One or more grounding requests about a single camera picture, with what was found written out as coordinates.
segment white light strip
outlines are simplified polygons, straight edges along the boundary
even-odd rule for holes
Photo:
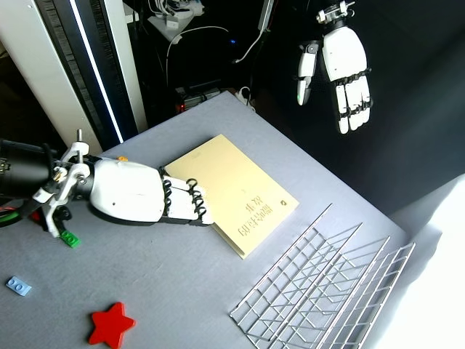
[[[70,4],[71,4],[71,8],[73,9],[76,22],[78,23],[79,31],[81,32],[82,40],[84,41],[84,46],[86,47],[86,51],[89,56],[90,63],[92,65],[92,69],[94,69],[95,77],[97,78],[100,91],[102,92],[103,99],[105,100],[105,104],[107,105],[108,111],[110,112],[111,121],[113,122],[113,126],[115,127],[119,142],[122,143],[123,137],[121,136],[121,132],[119,130],[118,123],[116,122],[113,109],[111,108],[110,101],[108,100],[107,91],[105,90],[105,87],[103,86],[102,77],[100,76],[100,72],[97,68],[97,64],[94,59],[94,54],[92,53],[92,49],[90,47],[89,40],[87,39],[86,31],[84,30],[84,25],[82,24],[82,20],[81,20],[79,11],[78,11],[78,7],[76,6],[76,0],[70,0]]]

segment green wire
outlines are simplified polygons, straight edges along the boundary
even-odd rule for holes
[[[16,217],[18,217],[20,214],[18,212],[12,212],[10,214],[7,214],[6,216],[0,217],[0,223],[3,222],[8,222],[9,220],[13,220]]]

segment red wire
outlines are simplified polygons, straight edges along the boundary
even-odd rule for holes
[[[279,3],[279,0],[276,0],[275,8],[273,9],[273,12],[271,14],[270,24],[268,25],[267,29],[271,28],[271,23],[273,23],[273,18],[275,17],[275,12],[276,12],[276,9],[278,8],[278,3]]]

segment green lego brick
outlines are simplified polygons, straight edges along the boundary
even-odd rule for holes
[[[79,240],[77,236],[67,230],[61,233],[60,238],[71,248],[74,248],[81,243],[81,240]]]

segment white wire dish rack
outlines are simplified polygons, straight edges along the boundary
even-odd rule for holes
[[[230,313],[258,349],[360,348],[402,273],[414,244],[349,248],[361,223],[324,238],[316,225],[330,207]]]

